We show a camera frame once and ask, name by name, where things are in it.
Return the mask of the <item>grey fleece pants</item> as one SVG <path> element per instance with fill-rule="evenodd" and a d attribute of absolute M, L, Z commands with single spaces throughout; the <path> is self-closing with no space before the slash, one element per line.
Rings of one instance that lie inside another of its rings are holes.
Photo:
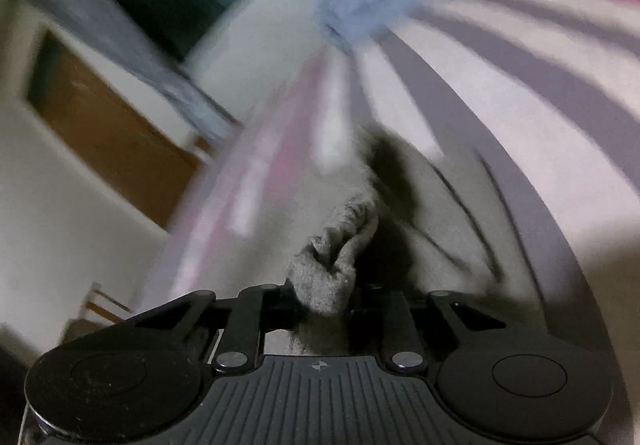
<path fill-rule="evenodd" d="M 420 299 L 460 292 L 516 323 L 547 326 L 511 212 L 475 150 L 448 139 L 430 159 L 373 128 L 354 145 L 349 162 L 303 186 L 303 204 L 326 214 L 286 264 L 303 319 L 269 333 L 268 353 L 344 353 L 347 311 L 367 280 Z"/>

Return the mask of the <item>wooden chair near door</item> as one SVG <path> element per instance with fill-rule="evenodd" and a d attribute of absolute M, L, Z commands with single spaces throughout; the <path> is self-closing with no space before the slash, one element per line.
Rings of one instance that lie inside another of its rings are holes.
<path fill-rule="evenodd" d="M 101 283 L 93 283 L 82 299 L 76 316 L 67 321 L 58 344 L 72 342 L 119 324 L 131 315 L 132 310 L 105 292 Z"/>

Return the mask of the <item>striped pink purple bedsheet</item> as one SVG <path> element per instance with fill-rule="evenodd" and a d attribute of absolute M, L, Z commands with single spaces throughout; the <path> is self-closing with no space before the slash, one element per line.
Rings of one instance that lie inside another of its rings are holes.
<path fill-rule="evenodd" d="M 134 305 L 280 280 L 377 139 L 419 287 L 553 329 L 597 312 L 589 275 L 639 242 L 639 0 L 438 0 L 311 58 L 198 176 Z"/>

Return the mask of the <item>brown wooden door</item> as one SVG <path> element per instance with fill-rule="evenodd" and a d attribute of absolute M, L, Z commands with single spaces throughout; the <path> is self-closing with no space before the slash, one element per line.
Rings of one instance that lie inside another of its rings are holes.
<path fill-rule="evenodd" d="M 157 226 L 168 226 L 198 159 L 128 105 L 52 32 L 43 38 L 27 100 L 90 170 Z"/>

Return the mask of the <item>grey left curtain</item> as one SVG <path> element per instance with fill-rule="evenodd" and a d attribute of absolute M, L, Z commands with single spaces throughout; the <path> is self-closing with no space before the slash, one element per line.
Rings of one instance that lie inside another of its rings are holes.
<path fill-rule="evenodd" d="M 26 1 L 160 93 L 203 137 L 221 140 L 232 134 L 235 121 L 230 114 L 188 79 L 115 0 Z"/>

